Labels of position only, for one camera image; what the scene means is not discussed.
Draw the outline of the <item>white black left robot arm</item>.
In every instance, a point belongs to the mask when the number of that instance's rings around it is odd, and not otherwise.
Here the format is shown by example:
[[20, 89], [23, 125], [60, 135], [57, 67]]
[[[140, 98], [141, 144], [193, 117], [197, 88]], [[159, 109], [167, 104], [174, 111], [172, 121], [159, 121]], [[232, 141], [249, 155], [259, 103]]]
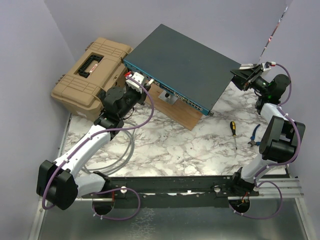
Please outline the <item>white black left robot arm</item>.
[[136, 104], [149, 97], [150, 87], [142, 91], [131, 87], [111, 87], [103, 93], [103, 111], [82, 137], [67, 153], [53, 162], [45, 160], [38, 170], [36, 193], [42, 198], [42, 208], [69, 208], [77, 197], [91, 193], [103, 198], [111, 190], [106, 176], [94, 172], [78, 177], [89, 159], [104, 145], [124, 130], [124, 117]]

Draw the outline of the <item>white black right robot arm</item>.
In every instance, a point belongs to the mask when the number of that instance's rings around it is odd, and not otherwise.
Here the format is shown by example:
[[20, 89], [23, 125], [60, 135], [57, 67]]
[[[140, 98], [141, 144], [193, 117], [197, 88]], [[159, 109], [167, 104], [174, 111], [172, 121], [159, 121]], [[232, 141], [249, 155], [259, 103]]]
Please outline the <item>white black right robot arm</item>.
[[236, 195], [250, 193], [257, 187], [258, 180], [272, 168], [292, 163], [298, 156], [306, 126], [292, 120], [284, 113], [281, 97], [292, 90], [288, 72], [276, 75], [267, 82], [262, 74], [277, 63], [267, 61], [261, 64], [242, 65], [233, 69], [232, 82], [242, 91], [253, 89], [258, 99], [257, 113], [268, 123], [259, 143], [259, 153], [248, 165], [241, 167], [232, 176], [229, 189]]

